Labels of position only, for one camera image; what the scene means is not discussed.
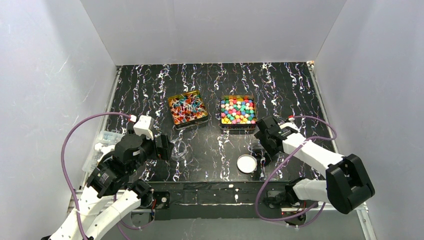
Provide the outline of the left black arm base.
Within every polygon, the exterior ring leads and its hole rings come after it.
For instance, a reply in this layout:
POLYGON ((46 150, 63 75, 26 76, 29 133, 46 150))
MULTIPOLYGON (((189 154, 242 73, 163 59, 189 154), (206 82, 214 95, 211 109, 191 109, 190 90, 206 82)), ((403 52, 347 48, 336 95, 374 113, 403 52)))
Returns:
POLYGON ((147 195, 146 207, 153 210, 166 210, 170 207, 171 194, 169 191, 154 191, 147 195))

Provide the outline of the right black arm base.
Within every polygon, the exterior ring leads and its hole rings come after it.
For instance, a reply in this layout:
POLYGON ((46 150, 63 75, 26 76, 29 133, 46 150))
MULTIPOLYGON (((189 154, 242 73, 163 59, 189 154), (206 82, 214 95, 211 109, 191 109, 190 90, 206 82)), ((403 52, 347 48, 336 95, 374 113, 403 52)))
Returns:
POLYGON ((304 211, 307 208, 307 201, 300 200, 294 202, 293 199, 289 195, 287 195, 284 191, 270 190, 266 192, 265 198, 262 202, 269 207, 270 209, 283 209, 283 208, 291 208, 294 210, 290 210, 287 212, 282 212, 282 217, 289 217, 295 214, 298 214, 304 211))

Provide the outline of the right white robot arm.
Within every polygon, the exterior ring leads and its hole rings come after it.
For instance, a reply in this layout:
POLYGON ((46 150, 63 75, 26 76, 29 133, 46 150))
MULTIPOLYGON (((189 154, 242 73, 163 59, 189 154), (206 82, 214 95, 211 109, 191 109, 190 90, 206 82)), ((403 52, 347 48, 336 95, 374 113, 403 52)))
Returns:
POLYGON ((282 193, 264 197, 264 203, 274 207, 303 201, 330 203, 340 213, 348 214, 376 194, 359 156, 342 155, 317 145, 313 141, 321 137, 303 136, 295 119, 290 116, 279 123, 274 116, 264 117, 257 121, 258 132, 254 136, 270 156, 285 153, 287 159, 295 157, 324 179, 300 177, 286 184, 282 193))

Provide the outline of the tin tray of lollipops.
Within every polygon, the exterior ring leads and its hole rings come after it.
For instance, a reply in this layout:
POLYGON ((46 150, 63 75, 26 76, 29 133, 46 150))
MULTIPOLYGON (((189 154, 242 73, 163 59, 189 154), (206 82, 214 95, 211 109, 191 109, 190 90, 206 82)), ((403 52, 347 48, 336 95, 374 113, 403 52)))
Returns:
POLYGON ((199 90, 193 90, 168 98, 172 121, 177 130, 198 126, 210 119, 199 90))

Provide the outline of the white round jar lid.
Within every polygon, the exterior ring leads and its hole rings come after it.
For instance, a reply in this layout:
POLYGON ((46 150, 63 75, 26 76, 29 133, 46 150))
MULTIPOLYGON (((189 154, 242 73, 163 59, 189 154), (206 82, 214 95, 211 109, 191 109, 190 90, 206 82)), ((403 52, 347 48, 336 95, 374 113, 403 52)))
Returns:
POLYGON ((240 172, 251 174, 257 169, 257 160, 251 155, 243 154, 237 159, 236 166, 240 172))

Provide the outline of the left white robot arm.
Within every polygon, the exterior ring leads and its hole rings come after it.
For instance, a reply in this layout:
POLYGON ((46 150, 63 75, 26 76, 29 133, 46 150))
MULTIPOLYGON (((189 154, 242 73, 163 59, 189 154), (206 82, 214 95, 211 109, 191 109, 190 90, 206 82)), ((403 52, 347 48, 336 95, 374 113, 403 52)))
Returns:
POLYGON ((169 161, 174 149, 168 136, 148 139, 144 134, 124 135, 115 145, 97 144, 103 152, 87 179, 80 197, 66 220, 46 240, 100 240, 133 210, 147 209, 152 219, 155 208, 167 208, 168 192, 156 192, 142 179, 130 176, 149 159, 169 161))

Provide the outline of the clear plastic jar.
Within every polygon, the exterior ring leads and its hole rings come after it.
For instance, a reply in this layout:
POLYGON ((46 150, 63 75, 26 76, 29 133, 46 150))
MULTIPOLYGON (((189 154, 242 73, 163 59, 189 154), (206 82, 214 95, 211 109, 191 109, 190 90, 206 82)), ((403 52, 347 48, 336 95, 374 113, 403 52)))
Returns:
POLYGON ((188 155, 186 143, 181 139, 174 139, 171 143, 174 145, 171 152, 171 159, 176 162, 184 161, 188 155))

